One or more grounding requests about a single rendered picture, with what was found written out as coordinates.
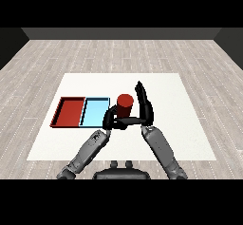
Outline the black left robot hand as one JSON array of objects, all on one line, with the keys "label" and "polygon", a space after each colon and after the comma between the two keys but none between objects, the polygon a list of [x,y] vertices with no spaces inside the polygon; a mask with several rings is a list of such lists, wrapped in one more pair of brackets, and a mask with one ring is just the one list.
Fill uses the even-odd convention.
[{"label": "black left robot hand", "polygon": [[122,122],[115,122],[114,116],[117,114],[117,106],[113,105],[111,108],[108,108],[105,111],[103,117],[103,129],[104,130],[112,130],[112,129],[120,129],[125,130],[127,126]]}]

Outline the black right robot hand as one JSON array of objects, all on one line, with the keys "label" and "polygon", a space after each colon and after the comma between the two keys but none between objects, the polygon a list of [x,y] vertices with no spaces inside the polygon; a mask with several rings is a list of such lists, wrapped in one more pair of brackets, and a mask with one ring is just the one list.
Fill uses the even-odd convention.
[{"label": "black right robot hand", "polygon": [[138,117],[127,117],[127,118],[115,118],[115,122],[122,122],[126,126],[133,124],[141,124],[143,126],[149,126],[153,124],[154,121],[154,111],[152,104],[148,101],[145,88],[141,82],[138,82],[135,86],[137,93],[140,115]]}]

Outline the light blue shallow open box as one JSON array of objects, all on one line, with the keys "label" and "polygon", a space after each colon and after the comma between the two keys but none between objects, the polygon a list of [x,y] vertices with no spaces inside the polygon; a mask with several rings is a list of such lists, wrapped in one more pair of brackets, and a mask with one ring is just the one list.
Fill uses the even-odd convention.
[{"label": "light blue shallow open box", "polygon": [[103,117],[110,105],[108,97],[87,97],[80,117],[81,128],[99,128],[103,126]]}]

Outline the red can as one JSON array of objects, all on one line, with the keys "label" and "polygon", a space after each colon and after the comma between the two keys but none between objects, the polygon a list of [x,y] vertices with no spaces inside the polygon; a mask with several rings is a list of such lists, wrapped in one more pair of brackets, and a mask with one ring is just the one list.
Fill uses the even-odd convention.
[{"label": "red can", "polygon": [[121,94],[117,99],[117,117],[127,118],[130,116],[134,99],[129,94]]}]

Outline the red shallow open box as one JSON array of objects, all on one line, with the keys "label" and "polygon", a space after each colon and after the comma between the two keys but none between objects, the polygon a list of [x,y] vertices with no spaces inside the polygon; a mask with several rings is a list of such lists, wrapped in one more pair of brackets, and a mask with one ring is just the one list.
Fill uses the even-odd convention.
[{"label": "red shallow open box", "polygon": [[52,128],[79,128],[85,97],[62,97],[50,123]]}]

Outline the dark grey robot body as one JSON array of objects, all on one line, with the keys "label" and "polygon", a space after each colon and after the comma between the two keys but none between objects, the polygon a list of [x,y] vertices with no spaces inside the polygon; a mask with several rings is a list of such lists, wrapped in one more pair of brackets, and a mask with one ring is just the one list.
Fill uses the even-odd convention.
[{"label": "dark grey robot body", "polygon": [[110,167],[96,172],[93,179],[150,179],[147,172],[135,169],[131,160],[125,162],[124,168],[118,167],[118,162],[112,160]]}]

